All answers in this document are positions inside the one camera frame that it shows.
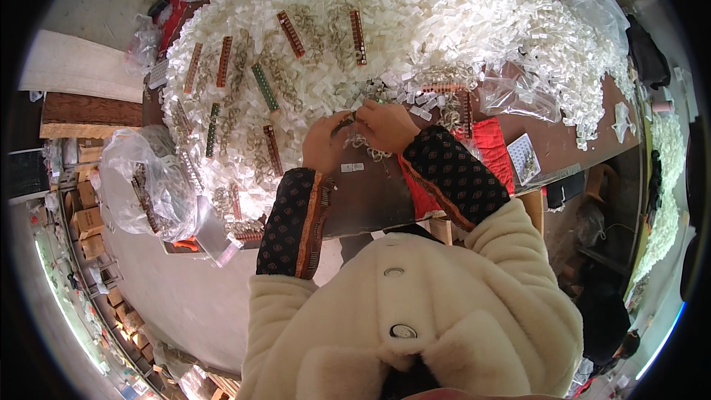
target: person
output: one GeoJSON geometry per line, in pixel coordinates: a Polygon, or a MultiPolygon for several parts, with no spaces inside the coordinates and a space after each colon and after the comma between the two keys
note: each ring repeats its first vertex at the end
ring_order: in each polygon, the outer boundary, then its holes
{"type": "Polygon", "coordinates": [[[593,260],[580,269],[583,290],[575,303],[582,316],[583,357],[598,367],[619,356],[631,326],[619,293],[619,278],[593,260]]]}
{"type": "Polygon", "coordinates": [[[284,174],[250,277],[239,399],[564,395],[581,317],[558,289],[523,204],[447,130],[367,101],[317,120],[284,174]],[[319,288],[321,230],[344,141],[357,130],[467,230],[466,248],[416,233],[375,240],[319,288]]]}
{"type": "Polygon", "coordinates": [[[635,355],[637,349],[639,349],[640,342],[641,339],[638,331],[636,329],[631,330],[627,333],[627,335],[625,335],[622,344],[620,344],[619,348],[617,348],[617,351],[615,351],[612,359],[605,365],[600,366],[583,357],[580,362],[580,366],[573,376],[573,383],[570,385],[570,389],[568,389],[566,397],[574,399],[578,398],[590,388],[590,385],[595,378],[610,372],[617,366],[620,360],[627,360],[635,355]]]}

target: pile of white plastic pieces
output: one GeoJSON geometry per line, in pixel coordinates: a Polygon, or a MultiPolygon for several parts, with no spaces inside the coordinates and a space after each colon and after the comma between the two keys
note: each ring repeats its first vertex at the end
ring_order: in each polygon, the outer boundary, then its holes
{"type": "MultiPolygon", "coordinates": [[[[273,124],[277,134],[284,170],[301,162],[301,143],[308,127],[321,116],[334,111],[354,109],[359,100],[349,101],[337,91],[368,78],[384,78],[400,92],[417,73],[430,67],[464,62],[480,71],[500,67],[505,61],[522,65],[537,75],[543,91],[556,96],[564,111],[563,122],[577,126],[578,146],[597,135],[597,122],[603,115],[601,77],[607,71],[630,99],[633,86],[627,74],[627,59],[616,56],[610,41],[591,27],[569,5],[570,0],[210,0],[197,10],[184,25],[179,40],[168,50],[168,85],[164,90],[166,123],[172,130],[171,112],[180,100],[194,124],[191,155],[196,159],[206,194],[228,182],[237,182],[242,192],[240,202],[244,215],[259,217],[268,212],[274,202],[278,180],[257,183],[253,159],[268,157],[266,147],[250,151],[250,137],[260,133],[262,126],[273,124]],[[368,64],[356,66],[349,59],[339,66],[333,47],[312,49],[313,42],[306,31],[296,24],[306,55],[297,59],[288,43],[276,14],[289,10],[290,5],[307,5],[314,23],[327,34],[328,12],[334,4],[344,3],[360,10],[368,64]],[[249,32],[249,52],[244,82],[234,106],[240,110],[239,120],[227,136],[226,155],[214,159],[205,155],[205,141],[213,102],[223,102],[230,94],[217,89],[214,81],[201,96],[184,96],[183,85],[196,42],[204,43],[203,55],[219,51],[223,37],[240,39],[240,32],[249,32]],[[303,109],[280,101],[281,118],[270,120],[251,65],[269,49],[303,101],[303,109]]],[[[345,13],[343,44],[353,53],[348,11],[345,13]]],[[[217,62],[212,64],[217,71],[217,62]]],[[[272,85],[279,97],[276,86],[272,85]]],[[[218,130],[218,137],[223,134],[218,130]]]]}
{"type": "Polygon", "coordinates": [[[674,111],[653,114],[652,146],[659,151],[659,161],[662,164],[662,205],[657,209],[652,223],[644,255],[632,276],[633,282],[642,279],[657,261],[662,260],[676,241],[679,230],[679,207],[674,199],[674,187],[679,175],[684,171],[686,162],[686,147],[681,136],[679,116],[674,111]]]}

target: wooden table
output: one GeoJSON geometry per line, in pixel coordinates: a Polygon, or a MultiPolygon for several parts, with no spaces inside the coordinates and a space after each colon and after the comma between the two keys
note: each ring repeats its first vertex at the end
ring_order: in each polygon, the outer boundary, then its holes
{"type": "MultiPolygon", "coordinates": [[[[180,28],[185,20],[192,17],[195,10],[208,2],[209,0],[203,0],[200,3],[190,4],[186,8],[178,28],[171,36],[169,46],[180,35],[180,28]]],[[[527,116],[508,114],[496,116],[501,125],[503,140],[507,145],[522,134],[529,134],[542,169],[529,188],[523,189],[518,186],[517,193],[542,187],[590,168],[639,144],[639,130],[637,136],[627,132],[624,143],[618,142],[611,128],[615,121],[614,107],[620,101],[627,104],[628,102],[614,84],[612,77],[606,76],[602,81],[602,88],[605,115],[598,123],[598,138],[587,143],[587,152],[577,148],[575,127],[566,127],[562,122],[549,126],[546,122],[527,116]]],[[[473,97],[473,106],[477,109],[479,102],[476,90],[473,97]]],[[[145,104],[144,123],[162,123],[163,114],[158,105],[157,95],[145,104]]],[[[630,120],[639,126],[638,111],[633,106],[629,107],[630,120]]],[[[486,118],[488,116],[474,111],[474,120],[486,118]]],[[[427,124],[417,116],[413,116],[413,120],[422,128],[427,124]]],[[[351,173],[341,173],[340,170],[334,172],[333,178],[336,180],[338,190],[334,191],[331,197],[331,214],[324,225],[324,237],[355,235],[412,224],[416,221],[412,196],[396,157],[374,163],[366,154],[365,148],[347,147],[343,151],[341,163],[363,163],[365,169],[351,173]]]]}

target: woman's right hand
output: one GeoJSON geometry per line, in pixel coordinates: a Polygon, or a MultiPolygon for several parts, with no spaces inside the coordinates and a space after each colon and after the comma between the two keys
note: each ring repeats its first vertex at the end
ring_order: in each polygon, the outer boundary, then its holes
{"type": "Polygon", "coordinates": [[[414,137],[420,134],[410,114],[398,103],[380,105],[366,101],[355,115],[353,127],[376,150],[401,155],[414,137]]]}

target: black patterned sleeve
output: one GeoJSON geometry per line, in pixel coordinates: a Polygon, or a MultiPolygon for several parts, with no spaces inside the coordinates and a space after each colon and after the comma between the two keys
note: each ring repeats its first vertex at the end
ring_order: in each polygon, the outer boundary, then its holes
{"type": "Polygon", "coordinates": [[[264,226],[257,275],[314,278],[321,255],[321,229],[330,207],[333,180],[308,168],[289,170],[264,226]]]}
{"type": "Polygon", "coordinates": [[[506,187],[444,127],[422,130],[403,159],[410,176],[466,231],[509,201],[506,187]]]}

